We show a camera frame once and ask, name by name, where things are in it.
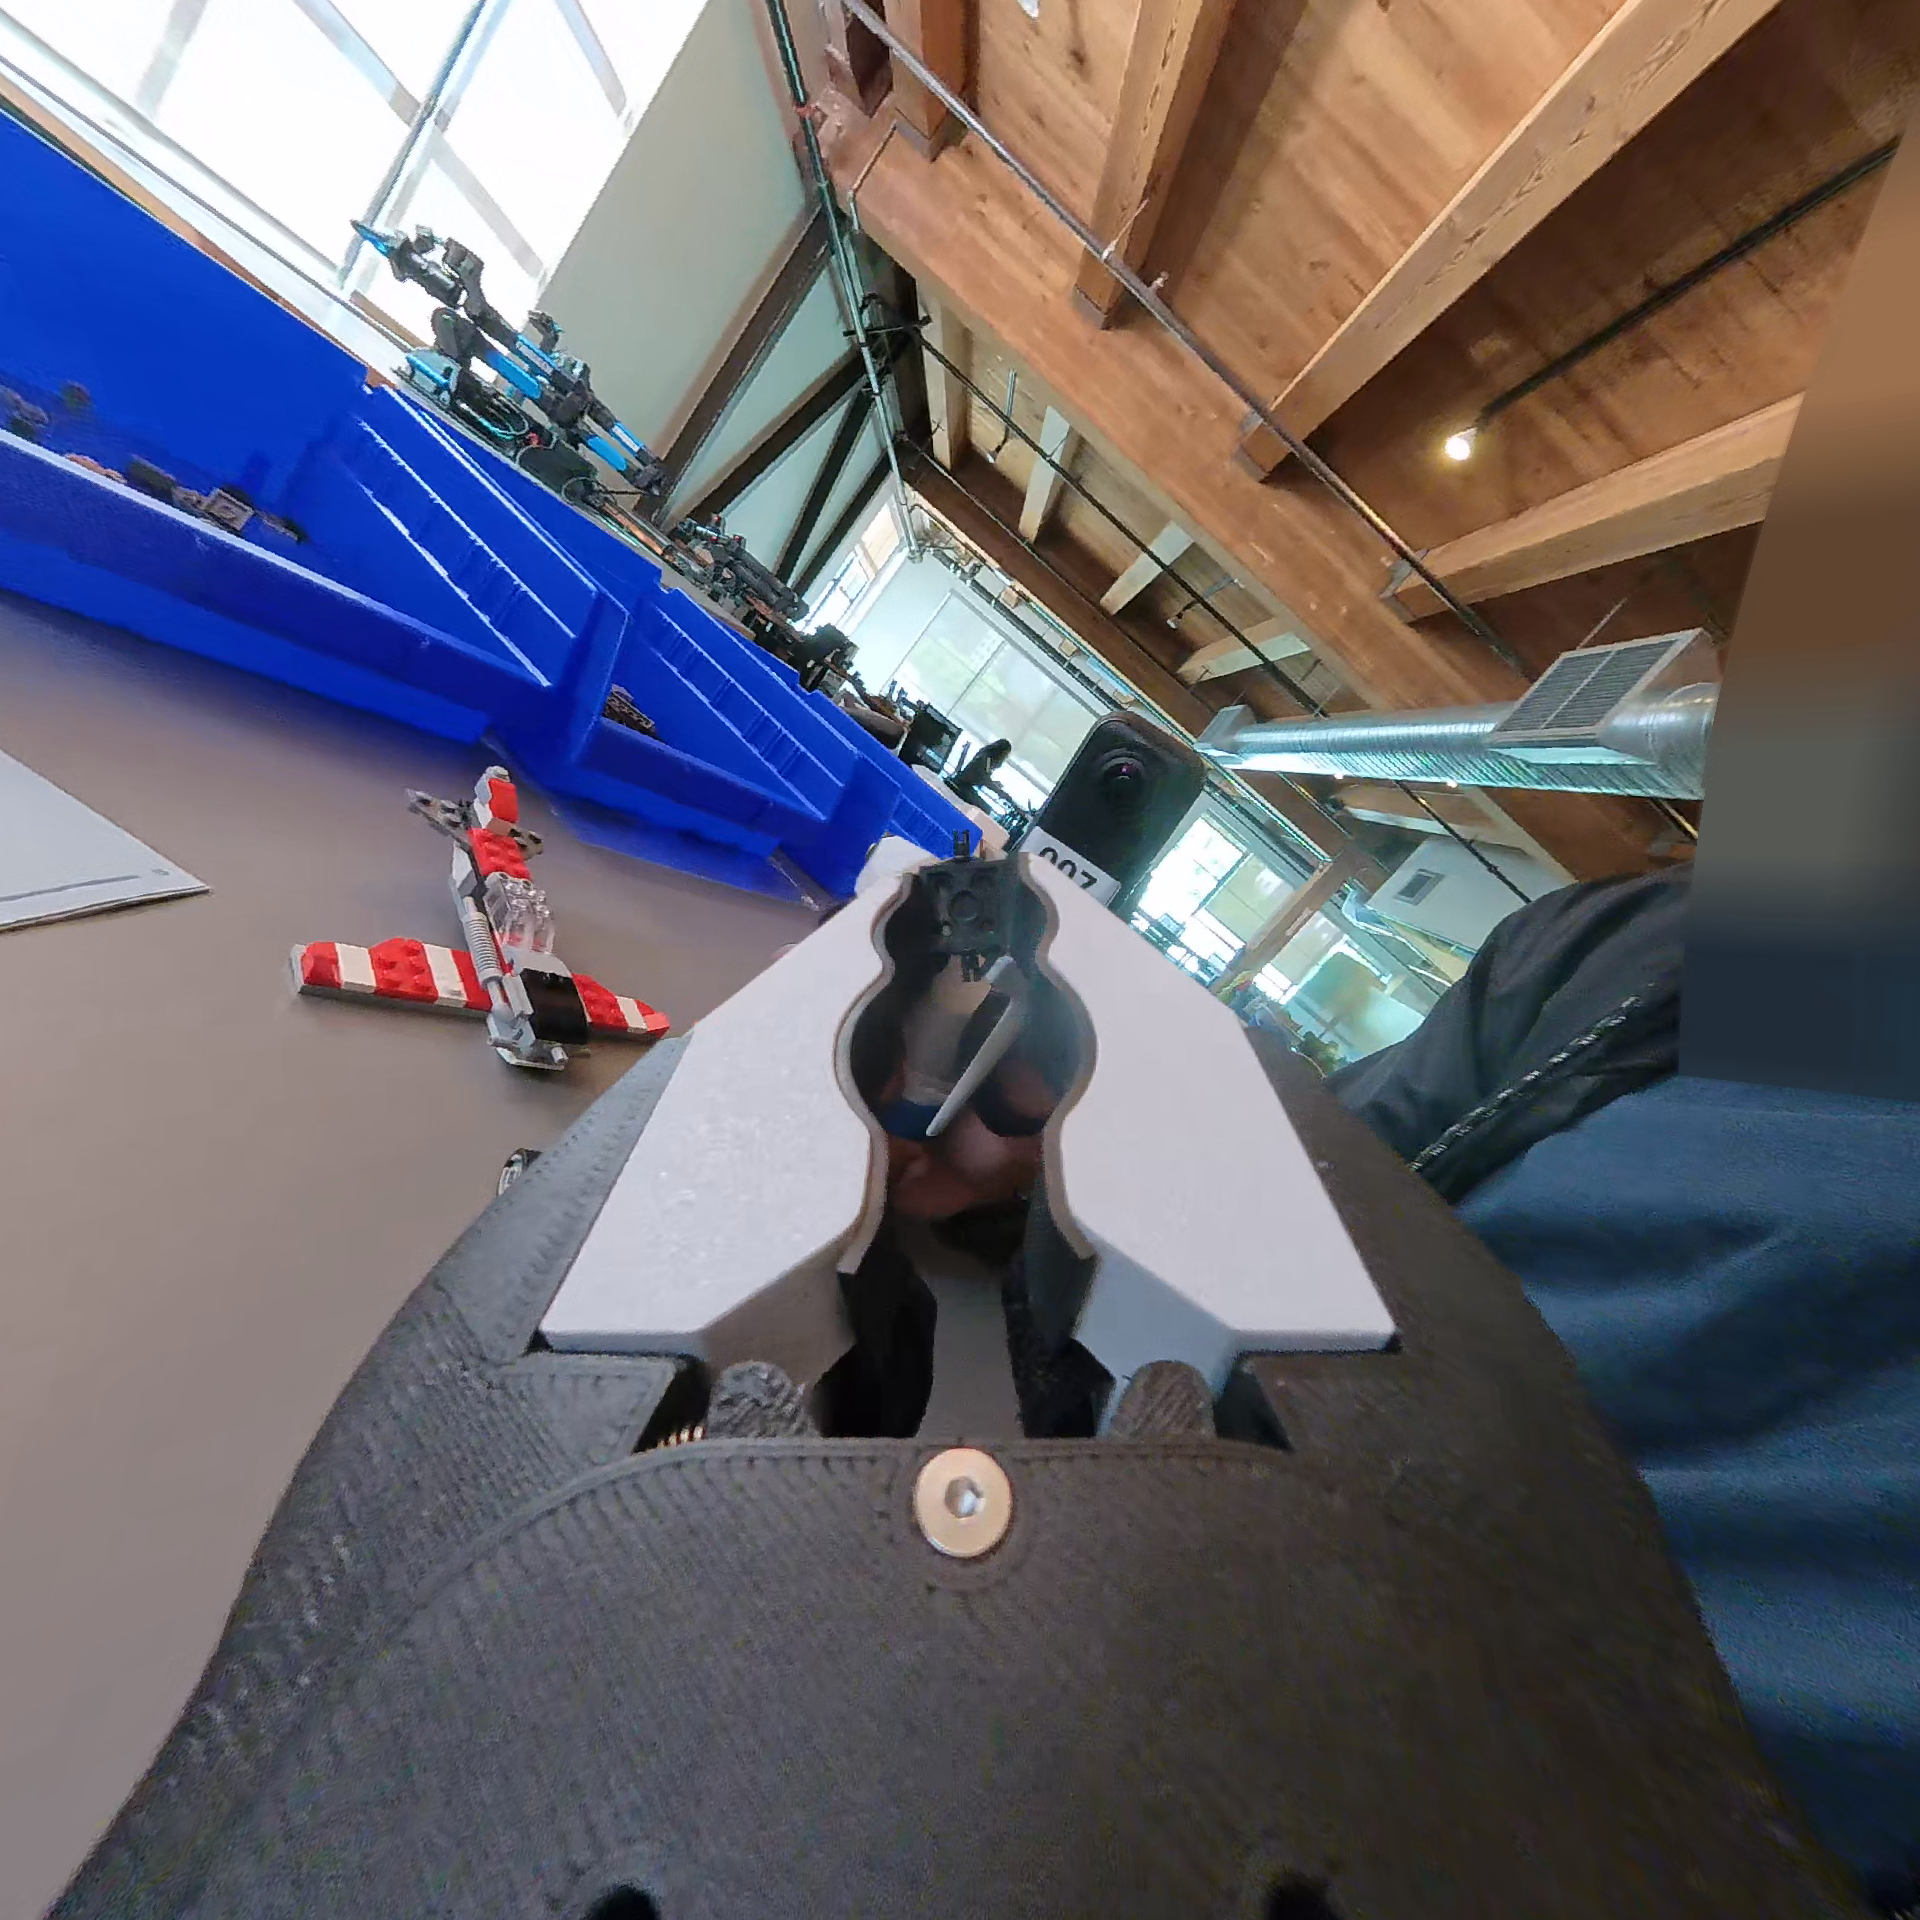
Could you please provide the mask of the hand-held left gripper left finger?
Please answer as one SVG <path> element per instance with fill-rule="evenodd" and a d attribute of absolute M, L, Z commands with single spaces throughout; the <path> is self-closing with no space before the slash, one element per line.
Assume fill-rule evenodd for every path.
<path fill-rule="evenodd" d="M 557 1351 L 658 1356 L 709 1375 L 762 1362 L 810 1387 L 851 1349 L 842 1274 L 883 1210 L 883 1141 L 851 1029 L 894 962 L 901 871 L 693 1023 L 557 1284 Z"/>

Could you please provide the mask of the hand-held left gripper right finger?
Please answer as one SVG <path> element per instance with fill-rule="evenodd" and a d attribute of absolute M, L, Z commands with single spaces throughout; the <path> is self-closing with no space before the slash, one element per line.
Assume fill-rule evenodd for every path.
<path fill-rule="evenodd" d="M 1375 1354 L 1397 1328 L 1247 1028 L 1042 856 L 1033 964 L 1075 1079 L 1044 1128 L 1048 1213 L 1084 1272 L 1053 1321 L 1114 1380 L 1212 1390 L 1266 1354 Z"/>

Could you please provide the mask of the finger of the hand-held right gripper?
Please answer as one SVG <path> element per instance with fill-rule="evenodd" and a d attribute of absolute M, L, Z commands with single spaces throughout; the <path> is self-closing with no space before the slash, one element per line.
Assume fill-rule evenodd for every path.
<path fill-rule="evenodd" d="M 977 968 L 941 962 L 916 999 L 916 1140 L 935 1140 L 985 1085 L 1019 1038 L 1030 978 L 1003 954 Z"/>

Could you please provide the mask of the small grey toy piece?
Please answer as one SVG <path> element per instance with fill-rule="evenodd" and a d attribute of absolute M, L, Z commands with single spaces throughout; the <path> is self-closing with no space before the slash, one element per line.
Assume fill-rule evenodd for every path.
<path fill-rule="evenodd" d="M 883 943 L 910 981 L 949 974 L 983 981 L 999 962 L 1026 972 L 1046 928 L 1044 896 L 1024 878 L 1016 857 L 949 857 L 908 875 L 908 891 L 891 912 Z"/>

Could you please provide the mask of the red white toy brick airplane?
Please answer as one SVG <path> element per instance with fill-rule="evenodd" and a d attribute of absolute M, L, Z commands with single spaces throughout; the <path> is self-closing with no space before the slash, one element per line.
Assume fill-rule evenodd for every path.
<path fill-rule="evenodd" d="M 450 844 L 458 942 L 297 943 L 289 951 L 297 996 L 481 1019 L 503 1066 L 540 1074 L 563 1071 L 594 1041 L 654 1044 L 670 1033 L 658 1007 L 560 957 L 552 903 L 530 871 L 540 834 L 521 824 L 505 766 L 487 766 L 466 797 L 411 790 L 405 807 Z"/>

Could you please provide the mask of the grey desk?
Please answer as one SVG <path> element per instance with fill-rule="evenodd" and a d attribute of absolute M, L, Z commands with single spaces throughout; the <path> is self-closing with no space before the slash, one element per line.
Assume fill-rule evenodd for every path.
<path fill-rule="evenodd" d="M 303 997 L 312 940 L 447 942 L 405 792 L 502 761 L 9 595 L 4 750 L 208 891 L 4 934 L 1 1908 L 41 1916 L 152 1761 L 344 1382 L 638 1058 Z"/>

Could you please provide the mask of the person's right hand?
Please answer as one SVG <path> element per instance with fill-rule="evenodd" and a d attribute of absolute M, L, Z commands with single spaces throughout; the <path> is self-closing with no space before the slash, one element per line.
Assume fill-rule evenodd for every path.
<path fill-rule="evenodd" d="M 1044 1164 L 1044 1129 L 1061 1091 L 1058 1047 L 1016 1038 L 948 1128 L 911 1137 L 897 1107 L 905 1068 L 866 1068 L 858 1081 L 886 1136 L 886 1205 L 899 1220 L 941 1222 L 1031 1191 Z"/>

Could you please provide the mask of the person's legs in jeans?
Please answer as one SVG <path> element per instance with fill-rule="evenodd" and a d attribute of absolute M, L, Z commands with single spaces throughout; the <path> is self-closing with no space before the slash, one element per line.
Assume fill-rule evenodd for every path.
<path fill-rule="evenodd" d="M 1916 1106 L 1669 1075 L 1456 1212 L 1644 1477 L 1763 1757 L 1916 1916 Z"/>

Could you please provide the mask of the white instruction booklet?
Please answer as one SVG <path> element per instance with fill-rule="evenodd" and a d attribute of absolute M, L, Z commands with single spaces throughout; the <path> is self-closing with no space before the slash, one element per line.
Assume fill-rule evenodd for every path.
<path fill-rule="evenodd" d="M 208 885 L 33 767 L 1 756 L 1 929 L 72 921 Z"/>

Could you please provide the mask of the pile of toy bricks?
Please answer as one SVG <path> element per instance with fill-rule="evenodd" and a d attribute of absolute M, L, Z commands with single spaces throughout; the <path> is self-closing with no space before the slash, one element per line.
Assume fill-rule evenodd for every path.
<path fill-rule="evenodd" d="M 77 379 L 33 386 L 4 373 L 1 425 L 17 440 L 144 498 L 270 547 L 309 550 L 309 529 L 268 504 L 253 467 L 230 470 L 165 452 L 152 434 L 101 412 Z"/>

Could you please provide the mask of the silver ventilation duct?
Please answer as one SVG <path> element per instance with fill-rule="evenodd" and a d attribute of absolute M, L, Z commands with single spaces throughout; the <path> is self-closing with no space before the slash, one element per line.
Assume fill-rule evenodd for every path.
<path fill-rule="evenodd" d="M 1512 701 L 1286 722 L 1233 706 L 1198 752 L 1244 773 L 1692 803 L 1720 682 L 1711 637 L 1686 630 L 1574 648 Z"/>

